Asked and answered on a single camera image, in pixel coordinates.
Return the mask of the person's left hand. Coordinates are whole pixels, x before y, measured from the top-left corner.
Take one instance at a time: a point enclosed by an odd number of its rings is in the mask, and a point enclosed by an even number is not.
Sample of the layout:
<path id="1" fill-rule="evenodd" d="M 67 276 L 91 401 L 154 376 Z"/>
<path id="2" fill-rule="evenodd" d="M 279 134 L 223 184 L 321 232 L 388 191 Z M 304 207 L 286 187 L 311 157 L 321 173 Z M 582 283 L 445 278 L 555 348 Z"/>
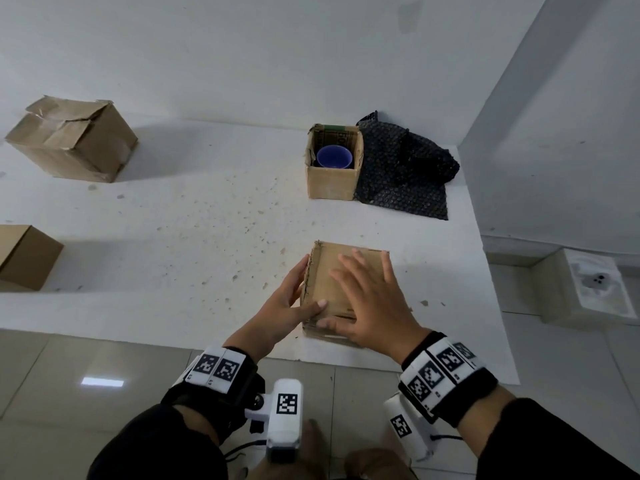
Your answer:
<path id="1" fill-rule="evenodd" d="M 272 293 L 258 313 L 234 335 L 234 344 L 258 362 L 266 357 L 281 340 L 286 338 L 298 322 L 298 307 L 309 255 L 300 259 Z"/>

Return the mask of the person's right hand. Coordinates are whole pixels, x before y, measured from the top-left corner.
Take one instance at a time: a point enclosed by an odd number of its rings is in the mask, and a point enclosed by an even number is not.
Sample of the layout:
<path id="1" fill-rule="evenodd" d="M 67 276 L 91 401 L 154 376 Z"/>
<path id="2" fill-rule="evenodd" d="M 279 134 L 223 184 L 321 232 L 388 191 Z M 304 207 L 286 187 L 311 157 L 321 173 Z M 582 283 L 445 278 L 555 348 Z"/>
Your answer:
<path id="1" fill-rule="evenodd" d="M 357 249 L 353 249 L 352 253 L 362 255 Z M 371 290 L 365 294 L 346 294 L 356 314 L 356 332 L 336 335 L 386 355 L 401 365 L 432 330 L 422 327 L 412 315 L 395 274 L 394 286 L 389 287 L 383 275 L 379 277 L 370 265 L 369 268 Z M 332 269 L 330 272 L 338 283 L 339 270 Z"/>

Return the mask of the small cardboard box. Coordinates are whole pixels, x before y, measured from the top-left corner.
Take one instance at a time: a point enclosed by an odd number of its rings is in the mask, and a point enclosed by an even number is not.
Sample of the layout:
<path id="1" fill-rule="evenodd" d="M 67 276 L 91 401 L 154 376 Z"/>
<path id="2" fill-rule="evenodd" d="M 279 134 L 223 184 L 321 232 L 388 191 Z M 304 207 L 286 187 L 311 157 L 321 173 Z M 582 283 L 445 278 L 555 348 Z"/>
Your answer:
<path id="1" fill-rule="evenodd" d="M 356 321 L 353 307 L 340 284 L 334 280 L 330 272 L 332 269 L 343 269 L 339 255 L 352 257 L 353 246 L 332 242 L 316 241 L 309 256 L 309 263 L 300 296 L 301 304 L 313 301 L 327 300 L 327 306 L 318 316 L 302 323 L 302 331 L 308 338 L 323 340 L 338 345 L 360 348 L 359 345 L 346 337 L 336 335 L 317 327 L 318 320 L 325 316 L 341 317 L 349 322 Z"/>

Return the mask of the person's right forearm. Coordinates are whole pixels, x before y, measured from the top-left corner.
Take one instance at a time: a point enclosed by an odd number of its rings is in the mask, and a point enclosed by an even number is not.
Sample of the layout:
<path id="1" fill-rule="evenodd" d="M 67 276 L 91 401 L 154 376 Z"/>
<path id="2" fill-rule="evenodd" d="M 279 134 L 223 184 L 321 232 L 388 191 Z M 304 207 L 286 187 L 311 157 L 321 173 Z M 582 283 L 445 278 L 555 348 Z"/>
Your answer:
<path id="1" fill-rule="evenodd" d="M 457 430 L 477 457 L 476 480 L 640 480 L 640 474 L 529 398 L 498 386 Z"/>

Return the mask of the person's left forearm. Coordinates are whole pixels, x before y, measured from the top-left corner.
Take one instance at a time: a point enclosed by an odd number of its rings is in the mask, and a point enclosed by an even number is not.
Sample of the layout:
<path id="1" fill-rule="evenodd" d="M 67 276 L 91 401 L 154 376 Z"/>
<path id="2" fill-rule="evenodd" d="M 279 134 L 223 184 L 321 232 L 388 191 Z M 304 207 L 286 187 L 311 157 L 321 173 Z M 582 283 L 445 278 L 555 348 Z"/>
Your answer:
<path id="1" fill-rule="evenodd" d="M 218 347 L 236 347 L 236 332 Z M 160 402 L 128 422 L 98 453 L 86 480 L 228 480 L 222 444 L 201 414 Z"/>

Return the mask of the open cardboard box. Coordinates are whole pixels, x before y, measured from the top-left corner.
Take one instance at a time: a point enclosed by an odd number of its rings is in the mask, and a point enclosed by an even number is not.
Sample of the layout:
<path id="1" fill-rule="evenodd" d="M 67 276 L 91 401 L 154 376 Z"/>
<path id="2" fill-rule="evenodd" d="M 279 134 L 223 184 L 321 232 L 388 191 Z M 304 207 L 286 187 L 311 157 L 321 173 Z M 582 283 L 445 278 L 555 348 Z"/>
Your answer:
<path id="1" fill-rule="evenodd" d="M 352 152 L 352 169 L 327 169 L 314 165 L 316 152 L 330 144 L 345 146 Z M 307 134 L 304 159 L 309 198 L 345 201 L 354 199 L 364 160 L 364 140 L 359 127 L 314 125 Z"/>

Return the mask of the black bubble wrap sheet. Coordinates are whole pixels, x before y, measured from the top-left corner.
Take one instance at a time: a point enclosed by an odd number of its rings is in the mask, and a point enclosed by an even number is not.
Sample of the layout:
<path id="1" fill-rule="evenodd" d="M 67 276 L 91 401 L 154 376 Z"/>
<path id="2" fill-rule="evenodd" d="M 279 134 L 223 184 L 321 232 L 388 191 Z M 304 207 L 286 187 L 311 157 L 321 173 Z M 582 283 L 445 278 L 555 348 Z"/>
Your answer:
<path id="1" fill-rule="evenodd" d="M 364 160 L 355 200 L 409 214 L 448 220 L 445 185 L 460 170 L 450 151 L 378 112 L 359 120 Z"/>

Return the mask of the left wristband with markers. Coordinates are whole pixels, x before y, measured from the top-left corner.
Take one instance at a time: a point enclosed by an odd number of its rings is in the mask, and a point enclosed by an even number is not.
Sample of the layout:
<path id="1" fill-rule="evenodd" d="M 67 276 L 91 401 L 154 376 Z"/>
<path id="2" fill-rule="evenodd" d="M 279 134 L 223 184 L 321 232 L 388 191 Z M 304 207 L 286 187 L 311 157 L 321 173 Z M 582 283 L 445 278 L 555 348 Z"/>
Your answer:
<path id="1" fill-rule="evenodd" d="M 220 443 L 246 423 L 245 409 L 266 392 L 251 357 L 237 347 L 209 346 L 183 371 L 161 404 L 185 406 L 208 420 Z"/>

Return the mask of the wristband with markers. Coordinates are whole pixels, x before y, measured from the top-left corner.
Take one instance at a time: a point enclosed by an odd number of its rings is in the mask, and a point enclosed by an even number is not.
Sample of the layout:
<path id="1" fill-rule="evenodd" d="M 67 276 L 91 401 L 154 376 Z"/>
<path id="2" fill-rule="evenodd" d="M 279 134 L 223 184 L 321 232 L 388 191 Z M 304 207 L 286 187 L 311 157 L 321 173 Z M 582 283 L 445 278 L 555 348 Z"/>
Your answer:
<path id="1" fill-rule="evenodd" d="M 430 332 L 401 365 L 400 393 L 430 423 L 458 428 L 471 407 L 489 396 L 498 380 L 460 341 Z"/>
<path id="2" fill-rule="evenodd" d="M 183 371 L 161 404 L 185 406 L 208 420 L 220 443 L 246 423 L 245 409 L 266 392 L 251 357 L 237 347 L 209 346 Z"/>

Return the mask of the blue cup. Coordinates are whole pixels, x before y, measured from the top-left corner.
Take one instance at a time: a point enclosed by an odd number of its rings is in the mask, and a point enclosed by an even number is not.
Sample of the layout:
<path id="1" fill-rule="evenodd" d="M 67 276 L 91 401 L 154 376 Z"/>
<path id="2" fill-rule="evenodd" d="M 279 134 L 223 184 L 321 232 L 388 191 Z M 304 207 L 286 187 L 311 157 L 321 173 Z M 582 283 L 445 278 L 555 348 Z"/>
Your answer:
<path id="1" fill-rule="evenodd" d="M 352 169 L 354 157 L 347 147 L 330 144 L 320 148 L 316 152 L 314 165 L 318 168 L 327 169 Z"/>

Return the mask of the right wristband with markers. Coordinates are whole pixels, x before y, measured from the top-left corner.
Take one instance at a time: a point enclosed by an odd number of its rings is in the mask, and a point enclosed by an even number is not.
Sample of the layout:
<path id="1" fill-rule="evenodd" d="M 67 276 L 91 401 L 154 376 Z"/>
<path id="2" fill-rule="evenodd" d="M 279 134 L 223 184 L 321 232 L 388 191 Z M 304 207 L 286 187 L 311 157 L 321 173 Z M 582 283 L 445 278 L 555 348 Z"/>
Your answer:
<path id="1" fill-rule="evenodd" d="M 471 407 L 489 396 L 498 380 L 460 341 L 430 332 L 401 365 L 400 393 L 430 423 L 458 428 Z"/>

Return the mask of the white floor socket box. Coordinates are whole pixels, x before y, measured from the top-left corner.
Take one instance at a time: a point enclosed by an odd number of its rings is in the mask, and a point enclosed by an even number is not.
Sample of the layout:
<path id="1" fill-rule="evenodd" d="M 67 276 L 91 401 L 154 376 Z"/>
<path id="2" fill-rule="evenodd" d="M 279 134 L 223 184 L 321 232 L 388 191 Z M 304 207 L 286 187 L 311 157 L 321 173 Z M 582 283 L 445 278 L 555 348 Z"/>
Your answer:
<path id="1" fill-rule="evenodd" d="M 562 248 L 531 268 L 543 323 L 576 330 L 640 325 L 611 257 Z"/>

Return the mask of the large crumpled cardboard box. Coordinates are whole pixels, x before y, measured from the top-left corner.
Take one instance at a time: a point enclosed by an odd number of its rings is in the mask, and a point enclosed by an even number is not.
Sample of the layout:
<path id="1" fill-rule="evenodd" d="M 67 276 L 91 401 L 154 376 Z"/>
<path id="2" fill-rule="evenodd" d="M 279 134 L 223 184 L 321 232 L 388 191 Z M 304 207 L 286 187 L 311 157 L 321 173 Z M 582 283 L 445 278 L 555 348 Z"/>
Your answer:
<path id="1" fill-rule="evenodd" d="M 55 178 L 112 183 L 139 139 L 114 103 L 43 96 L 5 141 Z"/>

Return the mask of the plain brown cardboard box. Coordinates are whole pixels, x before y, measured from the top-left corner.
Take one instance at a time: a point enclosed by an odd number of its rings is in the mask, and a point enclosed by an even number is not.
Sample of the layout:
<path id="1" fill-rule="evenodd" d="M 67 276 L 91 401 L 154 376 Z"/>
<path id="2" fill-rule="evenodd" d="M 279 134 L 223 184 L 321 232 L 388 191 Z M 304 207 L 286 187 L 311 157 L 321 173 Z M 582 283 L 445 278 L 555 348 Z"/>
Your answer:
<path id="1" fill-rule="evenodd" d="M 37 292 L 64 246 L 31 225 L 0 225 L 0 293 Z"/>

